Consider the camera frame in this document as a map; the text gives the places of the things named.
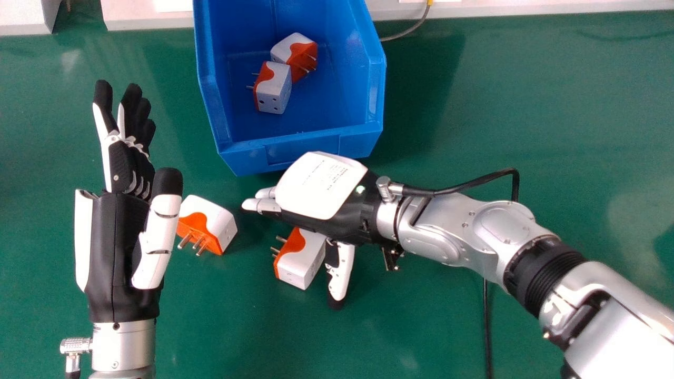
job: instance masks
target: robotic hand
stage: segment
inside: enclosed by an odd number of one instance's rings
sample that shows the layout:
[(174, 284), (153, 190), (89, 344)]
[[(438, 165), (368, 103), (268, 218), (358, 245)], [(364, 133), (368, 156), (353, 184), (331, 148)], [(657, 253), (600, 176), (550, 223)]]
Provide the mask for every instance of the robotic hand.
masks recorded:
[(130, 84), (112, 114), (113, 90), (96, 83), (94, 119), (106, 189), (75, 191), (75, 278), (87, 295), (92, 338), (64, 339), (66, 378), (80, 377), (80, 355), (92, 354), (89, 377), (154, 378), (155, 324), (164, 271), (171, 258), (183, 177), (156, 173), (148, 147), (150, 102)]
[(242, 207), (328, 236), (337, 247), (326, 250), (332, 305), (346, 295), (355, 246), (376, 243), (387, 269), (407, 251), (497, 283), (564, 351), (563, 378), (674, 378), (674, 312), (562, 243), (527, 207), (474, 200), (462, 188), (392, 183), (357, 161), (310, 152)]

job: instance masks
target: orange and white plug adapter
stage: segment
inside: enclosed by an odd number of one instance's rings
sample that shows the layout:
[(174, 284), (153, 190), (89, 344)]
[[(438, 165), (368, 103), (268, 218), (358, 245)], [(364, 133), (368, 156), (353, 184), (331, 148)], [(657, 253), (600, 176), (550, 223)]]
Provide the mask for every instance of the orange and white plug adapter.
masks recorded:
[(255, 108), (260, 112), (283, 114), (292, 88), (289, 65), (264, 62), (253, 86)]
[(180, 205), (176, 234), (182, 238), (178, 248), (194, 242), (193, 250), (201, 256), (204, 250), (223, 255), (237, 234), (234, 216), (227, 209), (199, 196), (189, 195)]
[(288, 239), (276, 236), (283, 243), (275, 253), (276, 278), (300, 289), (307, 289), (326, 257), (326, 236), (293, 228)]
[(272, 60), (290, 66), (293, 83), (316, 71), (318, 44), (300, 33), (292, 33), (272, 47)]

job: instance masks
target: blue bin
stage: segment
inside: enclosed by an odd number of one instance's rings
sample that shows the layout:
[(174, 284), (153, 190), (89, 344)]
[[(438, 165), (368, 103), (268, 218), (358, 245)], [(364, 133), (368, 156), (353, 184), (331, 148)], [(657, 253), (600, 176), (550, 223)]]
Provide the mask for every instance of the blue bin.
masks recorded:
[[(384, 121), (386, 58), (364, 0), (195, 0), (199, 85), (218, 153), (237, 176), (287, 168), (307, 151), (369, 156)], [(255, 110), (255, 82), (279, 40), (319, 45), (283, 115)]]

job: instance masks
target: green table surface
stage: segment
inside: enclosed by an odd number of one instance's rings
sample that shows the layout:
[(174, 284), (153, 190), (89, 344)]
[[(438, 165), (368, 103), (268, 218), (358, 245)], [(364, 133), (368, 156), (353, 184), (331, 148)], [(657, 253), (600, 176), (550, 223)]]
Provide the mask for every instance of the green table surface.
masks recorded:
[[(384, 49), (385, 126), (368, 167), (426, 187), (518, 167), (540, 224), (674, 305), (674, 13), (431, 20)], [(73, 272), (73, 191), (103, 186), (99, 78), (117, 100), (141, 85), (155, 165), (182, 170), (186, 194), (232, 210), (239, 226), (222, 257), (174, 251), (159, 377), (483, 378), (481, 279), (467, 269), (408, 255), (385, 272), (363, 247), (340, 312), (322, 271), (307, 291), (277, 281), (269, 246), (290, 227), (239, 205), (280, 173), (237, 178), (217, 155), (193, 31), (107, 32), (87, 3), (62, 9), (54, 35), (0, 38), (0, 378), (61, 378), (59, 341), (91, 333)], [(506, 198), (508, 181), (470, 195)], [(495, 377), (558, 377), (562, 353), (492, 289)]]

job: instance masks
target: gray cable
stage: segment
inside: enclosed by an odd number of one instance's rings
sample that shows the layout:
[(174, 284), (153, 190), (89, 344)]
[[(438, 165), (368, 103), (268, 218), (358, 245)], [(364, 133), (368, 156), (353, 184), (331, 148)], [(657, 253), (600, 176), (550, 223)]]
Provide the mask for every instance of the gray cable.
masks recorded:
[(390, 40), (395, 40), (395, 39), (398, 39), (400, 37), (404, 37), (407, 34), (410, 34), (411, 32), (414, 32), (419, 26), (421, 26), (421, 24), (423, 24), (424, 21), (426, 21), (426, 16), (428, 16), (428, 11), (430, 9), (431, 9), (431, 4), (427, 3), (426, 4), (426, 10), (423, 12), (423, 16), (421, 16), (419, 21), (417, 21), (416, 24), (412, 25), (411, 28), (409, 28), (407, 30), (403, 30), (402, 32), (397, 33), (397, 34), (393, 34), (392, 36), (380, 38), (379, 41), (387, 42), (387, 41), (390, 41)]

